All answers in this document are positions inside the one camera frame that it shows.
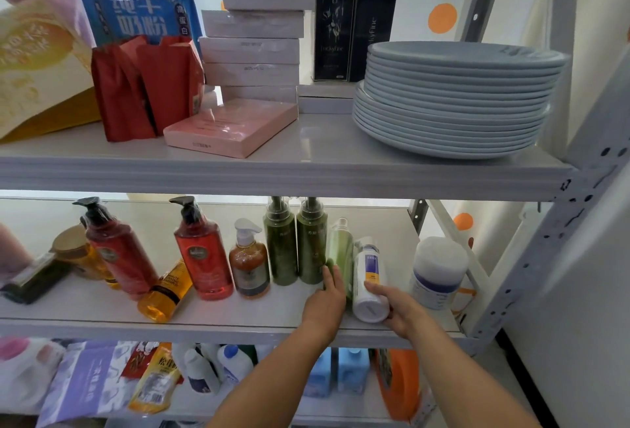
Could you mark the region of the brown bottle with white pump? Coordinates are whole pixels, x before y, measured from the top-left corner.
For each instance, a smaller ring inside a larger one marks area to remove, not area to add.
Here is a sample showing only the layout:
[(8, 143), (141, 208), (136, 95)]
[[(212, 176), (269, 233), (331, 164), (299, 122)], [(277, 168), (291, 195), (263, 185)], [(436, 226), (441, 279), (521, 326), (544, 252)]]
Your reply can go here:
[(256, 240), (262, 228), (247, 218), (235, 221), (236, 244), (229, 252), (229, 264), (237, 293), (247, 299), (263, 297), (271, 285), (268, 254), (264, 243)]

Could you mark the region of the orange bottle with black label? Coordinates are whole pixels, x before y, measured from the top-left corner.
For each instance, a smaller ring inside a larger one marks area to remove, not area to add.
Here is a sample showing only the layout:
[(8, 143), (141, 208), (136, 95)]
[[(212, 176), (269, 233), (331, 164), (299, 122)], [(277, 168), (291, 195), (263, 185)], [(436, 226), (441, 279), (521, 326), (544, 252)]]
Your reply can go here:
[(167, 323), (192, 288), (192, 278), (185, 262), (180, 259), (140, 298), (137, 310), (154, 323)]

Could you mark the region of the person's left hand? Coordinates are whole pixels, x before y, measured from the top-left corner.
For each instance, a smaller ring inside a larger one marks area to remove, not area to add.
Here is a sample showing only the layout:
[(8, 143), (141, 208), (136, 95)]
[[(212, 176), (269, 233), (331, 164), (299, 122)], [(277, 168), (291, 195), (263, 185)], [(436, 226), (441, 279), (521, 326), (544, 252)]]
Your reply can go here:
[(305, 302), (300, 328), (319, 343), (329, 345), (340, 328), (346, 297), (318, 289)]

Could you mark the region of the person's right forearm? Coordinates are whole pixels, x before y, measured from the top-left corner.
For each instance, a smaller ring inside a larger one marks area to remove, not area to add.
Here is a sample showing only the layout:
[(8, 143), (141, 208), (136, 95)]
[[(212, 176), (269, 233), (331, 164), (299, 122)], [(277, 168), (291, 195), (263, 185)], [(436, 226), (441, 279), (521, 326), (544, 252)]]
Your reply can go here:
[(407, 338), (448, 428), (542, 428), (432, 318), (414, 319)]

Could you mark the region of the stack of grey plates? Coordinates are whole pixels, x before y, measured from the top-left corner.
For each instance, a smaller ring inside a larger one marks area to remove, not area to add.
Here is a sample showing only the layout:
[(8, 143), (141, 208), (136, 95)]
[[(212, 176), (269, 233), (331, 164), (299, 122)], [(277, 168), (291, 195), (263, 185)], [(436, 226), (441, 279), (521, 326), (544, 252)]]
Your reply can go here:
[(496, 43), (374, 43), (352, 119), (391, 147), (450, 160), (494, 160), (534, 146), (567, 53)]

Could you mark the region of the light green bottle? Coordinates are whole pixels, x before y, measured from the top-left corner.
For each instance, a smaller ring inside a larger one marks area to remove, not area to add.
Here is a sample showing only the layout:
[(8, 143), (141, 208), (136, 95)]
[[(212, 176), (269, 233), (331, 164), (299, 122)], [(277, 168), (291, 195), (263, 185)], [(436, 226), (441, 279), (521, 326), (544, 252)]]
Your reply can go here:
[(349, 229), (348, 219), (339, 218), (327, 231), (326, 265), (333, 272), (336, 265), (343, 279), (346, 295), (346, 308), (349, 310), (353, 299), (354, 240)]

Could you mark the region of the plain black box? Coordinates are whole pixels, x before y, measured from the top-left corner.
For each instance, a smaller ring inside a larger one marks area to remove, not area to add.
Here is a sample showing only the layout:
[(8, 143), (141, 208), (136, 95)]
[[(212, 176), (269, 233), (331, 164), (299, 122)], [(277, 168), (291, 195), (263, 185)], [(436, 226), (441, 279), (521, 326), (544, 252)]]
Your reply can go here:
[(389, 42), (397, 0), (355, 0), (348, 62), (348, 81), (365, 78), (368, 48)]

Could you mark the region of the orange detergent jug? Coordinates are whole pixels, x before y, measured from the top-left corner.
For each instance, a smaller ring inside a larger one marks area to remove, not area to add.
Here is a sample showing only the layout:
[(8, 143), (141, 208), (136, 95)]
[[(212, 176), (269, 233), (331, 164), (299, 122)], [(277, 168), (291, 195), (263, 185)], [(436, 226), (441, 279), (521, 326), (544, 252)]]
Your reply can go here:
[(420, 404), (420, 363), (408, 349), (376, 349), (375, 370), (391, 419), (409, 423)]

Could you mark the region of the grey flat carton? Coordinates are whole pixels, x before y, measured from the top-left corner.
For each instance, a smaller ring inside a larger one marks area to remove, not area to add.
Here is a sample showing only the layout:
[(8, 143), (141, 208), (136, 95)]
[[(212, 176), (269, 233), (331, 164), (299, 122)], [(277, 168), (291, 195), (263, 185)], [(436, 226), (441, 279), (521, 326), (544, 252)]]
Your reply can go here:
[(297, 86), (300, 114), (350, 115), (357, 82), (319, 81)]

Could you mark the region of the white bottle with purple label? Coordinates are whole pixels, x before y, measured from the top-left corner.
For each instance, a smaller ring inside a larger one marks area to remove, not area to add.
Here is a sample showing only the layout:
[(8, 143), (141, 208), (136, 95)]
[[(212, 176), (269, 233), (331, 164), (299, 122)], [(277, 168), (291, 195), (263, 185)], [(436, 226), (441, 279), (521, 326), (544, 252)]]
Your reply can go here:
[(385, 296), (373, 294), (365, 287), (365, 282), (380, 284), (385, 281), (380, 251), (371, 236), (355, 241), (355, 249), (352, 312), (364, 323), (380, 323), (389, 315), (389, 302)]

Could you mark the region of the yellow refill pouch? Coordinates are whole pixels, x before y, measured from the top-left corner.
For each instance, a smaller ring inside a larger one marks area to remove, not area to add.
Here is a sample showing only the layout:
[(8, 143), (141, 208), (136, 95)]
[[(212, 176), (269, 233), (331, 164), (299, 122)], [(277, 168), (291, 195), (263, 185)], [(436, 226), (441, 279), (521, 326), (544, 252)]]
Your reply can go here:
[(127, 408), (144, 416), (167, 410), (172, 395), (182, 379), (182, 374), (173, 359), (172, 343), (160, 344), (140, 378)]

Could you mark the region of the red patterned packet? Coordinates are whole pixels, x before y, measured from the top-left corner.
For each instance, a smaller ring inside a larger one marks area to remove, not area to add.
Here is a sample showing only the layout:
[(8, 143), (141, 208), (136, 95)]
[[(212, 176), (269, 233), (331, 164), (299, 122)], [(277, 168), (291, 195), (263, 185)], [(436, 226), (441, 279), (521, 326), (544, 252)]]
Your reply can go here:
[(122, 370), (125, 379), (140, 379), (148, 368), (160, 342), (138, 342), (132, 349), (130, 358)]

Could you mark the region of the person's left forearm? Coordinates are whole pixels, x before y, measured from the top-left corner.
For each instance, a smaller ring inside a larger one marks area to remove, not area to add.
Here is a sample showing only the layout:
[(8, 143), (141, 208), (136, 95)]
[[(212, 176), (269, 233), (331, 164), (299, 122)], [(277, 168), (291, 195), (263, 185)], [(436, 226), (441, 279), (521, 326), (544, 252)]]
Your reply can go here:
[(340, 317), (305, 318), (217, 408), (205, 428), (288, 428)]

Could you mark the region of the white bottle with blue cap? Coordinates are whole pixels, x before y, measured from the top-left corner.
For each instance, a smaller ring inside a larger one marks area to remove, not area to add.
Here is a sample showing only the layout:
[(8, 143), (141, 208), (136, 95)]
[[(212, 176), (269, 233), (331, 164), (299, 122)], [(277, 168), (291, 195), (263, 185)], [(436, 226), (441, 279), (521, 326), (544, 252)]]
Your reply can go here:
[(255, 367), (249, 355), (238, 345), (222, 345), (217, 357), (223, 367), (225, 377), (233, 385), (240, 384)]

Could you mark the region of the stack of pale flat boxes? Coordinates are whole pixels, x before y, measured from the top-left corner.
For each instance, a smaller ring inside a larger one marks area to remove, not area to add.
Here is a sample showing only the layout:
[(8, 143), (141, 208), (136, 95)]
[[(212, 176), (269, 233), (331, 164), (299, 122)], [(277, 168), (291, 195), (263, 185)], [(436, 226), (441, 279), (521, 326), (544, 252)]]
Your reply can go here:
[(315, 0), (222, 0), (202, 10), (206, 82), (223, 100), (297, 102), (305, 14)]

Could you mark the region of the pink gift box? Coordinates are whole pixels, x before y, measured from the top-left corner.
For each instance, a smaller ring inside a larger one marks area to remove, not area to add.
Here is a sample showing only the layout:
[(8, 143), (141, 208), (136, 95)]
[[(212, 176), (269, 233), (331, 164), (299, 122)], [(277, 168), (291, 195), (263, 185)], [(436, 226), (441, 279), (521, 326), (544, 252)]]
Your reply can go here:
[(171, 147), (246, 159), (298, 119), (296, 103), (233, 99), (165, 128)]

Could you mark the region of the red bottle with black pump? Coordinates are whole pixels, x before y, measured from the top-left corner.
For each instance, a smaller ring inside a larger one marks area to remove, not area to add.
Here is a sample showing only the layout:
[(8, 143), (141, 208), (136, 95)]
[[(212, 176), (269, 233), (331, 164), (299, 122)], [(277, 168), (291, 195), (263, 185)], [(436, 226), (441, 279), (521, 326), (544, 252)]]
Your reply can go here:
[(218, 224), (204, 215), (191, 195), (169, 202), (181, 206), (174, 236), (198, 296), (204, 301), (227, 299), (234, 283)]
[(123, 292), (138, 301), (157, 284), (159, 276), (134, 230), (114, 215), (99, 197), (73, 202), (85, 209), (86, 238), (96, 249)]

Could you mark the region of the pink and white bag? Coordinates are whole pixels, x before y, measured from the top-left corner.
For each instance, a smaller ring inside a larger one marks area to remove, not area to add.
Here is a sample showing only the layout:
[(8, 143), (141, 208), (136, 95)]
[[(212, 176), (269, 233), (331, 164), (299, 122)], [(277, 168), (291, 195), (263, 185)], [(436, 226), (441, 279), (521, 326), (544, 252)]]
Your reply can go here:
[(0, 336), (0, 414), (39, 413), (65, 353), (46, 338)]

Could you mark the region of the red foil packet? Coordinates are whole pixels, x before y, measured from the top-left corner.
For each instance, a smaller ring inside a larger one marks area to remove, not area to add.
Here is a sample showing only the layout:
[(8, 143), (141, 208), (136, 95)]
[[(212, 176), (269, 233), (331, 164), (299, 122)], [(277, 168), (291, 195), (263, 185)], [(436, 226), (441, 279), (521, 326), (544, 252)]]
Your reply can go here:
[(157, 137), (151, 105), (138, 67), (137, 51), (148, 42), (146, 35), (137, 35), (91, 50), (91, 75), (108, 142)]
[(159, 44), (137, 49), (156, 134), (199, 113), (205, 76), (195, 42), (188, 36), (163, 36)]

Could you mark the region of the white bottle with dark label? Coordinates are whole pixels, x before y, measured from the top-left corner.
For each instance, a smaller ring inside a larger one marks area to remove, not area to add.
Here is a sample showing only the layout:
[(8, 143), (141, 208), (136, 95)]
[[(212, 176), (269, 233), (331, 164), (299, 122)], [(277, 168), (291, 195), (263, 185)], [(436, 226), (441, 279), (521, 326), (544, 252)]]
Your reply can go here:
[(221, 390), (221, 381), (211, 363), (196, 349), (188, 349), (184, 354), (185, 377), (196, 393), (217, 395)]

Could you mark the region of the white jar with blue label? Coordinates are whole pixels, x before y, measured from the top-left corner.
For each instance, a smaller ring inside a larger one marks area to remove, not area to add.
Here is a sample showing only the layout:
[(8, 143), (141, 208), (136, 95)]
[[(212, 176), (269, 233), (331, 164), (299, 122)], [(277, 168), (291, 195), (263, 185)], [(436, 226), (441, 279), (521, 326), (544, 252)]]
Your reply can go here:
[(416, 247), (410, 294), (424, 308), (444, 311), (468, 271), (468, 252), (445, 237), (430, 236)]

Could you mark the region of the dark flat bottle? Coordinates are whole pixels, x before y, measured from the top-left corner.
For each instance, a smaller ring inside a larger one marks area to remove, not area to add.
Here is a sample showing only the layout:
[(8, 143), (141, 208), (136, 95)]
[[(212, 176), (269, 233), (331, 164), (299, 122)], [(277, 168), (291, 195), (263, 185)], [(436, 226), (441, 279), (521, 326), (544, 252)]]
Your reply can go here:
[(0, 295), (19, 305), (33, 304), (63, 280), (72, 267), (48, 251), (5, 283), (0, 288)]

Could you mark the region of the person's right hand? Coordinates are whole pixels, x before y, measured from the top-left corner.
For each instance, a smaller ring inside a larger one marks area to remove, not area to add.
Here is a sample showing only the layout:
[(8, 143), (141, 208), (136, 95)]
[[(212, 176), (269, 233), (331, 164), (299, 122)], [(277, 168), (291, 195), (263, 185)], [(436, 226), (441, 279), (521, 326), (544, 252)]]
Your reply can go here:
[(389, 312), (382, 323), (392, 329), (396, 335), (413, 343), (420, 333), (421, 323), (430, 321), (430, 317), (412, 296), (401, 289), (395, 288), (393, 299), (383, 298), (387, 301)]

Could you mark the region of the black box with gold print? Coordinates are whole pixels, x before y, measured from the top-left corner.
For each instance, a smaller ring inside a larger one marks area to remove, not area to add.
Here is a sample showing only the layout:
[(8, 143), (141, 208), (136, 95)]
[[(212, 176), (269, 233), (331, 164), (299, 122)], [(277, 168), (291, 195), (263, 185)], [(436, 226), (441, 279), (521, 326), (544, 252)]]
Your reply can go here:
[(355, 0), (316, 0), (314, 81), (347, 81)]

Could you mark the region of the grey metal shelving rack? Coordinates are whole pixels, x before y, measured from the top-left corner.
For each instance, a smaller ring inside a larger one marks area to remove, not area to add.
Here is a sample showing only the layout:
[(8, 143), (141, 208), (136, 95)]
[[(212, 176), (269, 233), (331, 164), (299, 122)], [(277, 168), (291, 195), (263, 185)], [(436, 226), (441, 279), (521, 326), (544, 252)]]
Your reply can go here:
[[(297, 195), (317, 197), (424, 197), (552, 203), (526, 235), (523, 249), (505, 253), (492, 276), (477, 277), (479, 292), (463, 317), (464, 332), (449, 333), (477, 349), (509, 319), (533, 283), (585, 227), (588, 214), (630, 158), (630, 47), (603, 92), (585, 113), (560, 160), (540, 147), (491, 161), (425, 158), (368, 137), (348, 115), (310, 114), (282, 130), (250, 158), (237, 160), (167, 147), (158, 139), (109, 143), (99, 124), (0, 147), (0, 190)], [(143, 319), (122, 294), (96, 282), (69, 278), (32, 305), (0, 296), (0, 335), (122, 340), (278, 342), (295, 323), (280, 302), (232, 321), (227, 308), (158, 325)]]

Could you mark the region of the purple refill pouch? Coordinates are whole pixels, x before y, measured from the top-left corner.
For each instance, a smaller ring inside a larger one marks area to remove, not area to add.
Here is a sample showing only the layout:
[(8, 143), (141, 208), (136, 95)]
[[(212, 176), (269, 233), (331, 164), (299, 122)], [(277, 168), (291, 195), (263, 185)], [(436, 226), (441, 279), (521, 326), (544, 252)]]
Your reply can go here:
[(70, 344), (44, 399), (36, 428), (124, 410), (136, 382), (122, 376), (137, 342)]

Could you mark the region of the dark green pump bottle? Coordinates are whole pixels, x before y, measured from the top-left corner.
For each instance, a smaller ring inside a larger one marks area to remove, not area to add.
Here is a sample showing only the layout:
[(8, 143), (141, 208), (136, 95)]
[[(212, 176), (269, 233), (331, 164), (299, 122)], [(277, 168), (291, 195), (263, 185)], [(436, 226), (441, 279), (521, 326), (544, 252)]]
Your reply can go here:
[(306, 284), (323, 281), (326, 264), (327, 213), (317, 197), (306, 197), (296, 218), (299, 278)]
[(287, 198), (268, 198), (263, 227), (273, 281), (279, 286), (290, 286), (297, 281), (299, 269), (295, 215)]

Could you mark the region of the amber jar with gold lid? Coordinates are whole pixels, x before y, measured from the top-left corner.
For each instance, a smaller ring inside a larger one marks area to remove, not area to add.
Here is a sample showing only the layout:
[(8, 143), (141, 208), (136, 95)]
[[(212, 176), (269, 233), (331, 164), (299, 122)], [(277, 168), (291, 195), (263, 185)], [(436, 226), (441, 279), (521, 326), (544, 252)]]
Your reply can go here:
[(88, 280), (104, 281), (107, 269), (99, 252), (86, 237), (82, 224), (74, 225), (59, 233), (52, 243), (55, 257), (71, 265), (72, 271)]

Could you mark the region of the yellow snack bag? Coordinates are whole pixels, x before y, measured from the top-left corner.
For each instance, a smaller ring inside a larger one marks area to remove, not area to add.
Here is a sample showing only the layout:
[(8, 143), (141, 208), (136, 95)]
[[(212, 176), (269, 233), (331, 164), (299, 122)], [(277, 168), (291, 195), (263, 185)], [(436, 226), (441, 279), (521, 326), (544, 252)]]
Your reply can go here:
[(101, 120), (92, 49), (48, 0), (0, 12), (0, 144)]

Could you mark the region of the light blue bottle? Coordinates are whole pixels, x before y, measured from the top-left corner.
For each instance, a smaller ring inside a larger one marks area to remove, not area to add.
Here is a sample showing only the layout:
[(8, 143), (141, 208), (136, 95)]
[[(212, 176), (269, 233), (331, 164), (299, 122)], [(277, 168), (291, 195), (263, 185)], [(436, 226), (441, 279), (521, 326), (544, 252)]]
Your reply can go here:
[(327, 398), (331, 392), (332, 378), (332, 348), (327, 347), (311, 369), (303, 396)]
[(338, 349), (337, 389), (340, 393), (363, 395), (369, 371), (368, 349), (347, 347)]

